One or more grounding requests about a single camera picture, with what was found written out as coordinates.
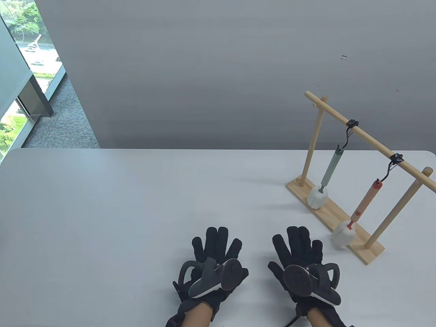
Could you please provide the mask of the person's right hand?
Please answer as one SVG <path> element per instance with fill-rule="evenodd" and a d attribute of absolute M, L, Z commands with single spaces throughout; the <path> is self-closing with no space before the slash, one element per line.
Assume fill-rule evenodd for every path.
<path fill-rule="evenodd" d="M 306 227 L 287 228 L 289 244 L 282 235 L 272 238 L 280 264 L 269 262 L 268 268 L 296 304 L 296 316 L 287 324 L 293 325 L 306 317 L 311 326 L 344 327 L 336 311 L 341 297 L 336 291 L 340 269 L 336 263 L 322 263 L 323 243 L 310 239 Z"/>

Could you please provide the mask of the person's left hand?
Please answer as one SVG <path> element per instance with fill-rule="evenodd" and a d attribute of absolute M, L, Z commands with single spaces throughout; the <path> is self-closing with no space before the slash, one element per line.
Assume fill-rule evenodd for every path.
<path fill-rule="evenodd" d="M 228 243 L 226 227 L 209 227 L 205 244 L 200 237 L 192 240 L 195 260 L 186 261 L 173 286 L 181 303 L 177 313 L 166 323 L 167 327 L 180 327 L 189 313 L 201 304 L 211 308 L 208 322 L 212 322 L 224 302 L 249 275 L 238 260 L 242 241 Z"/>

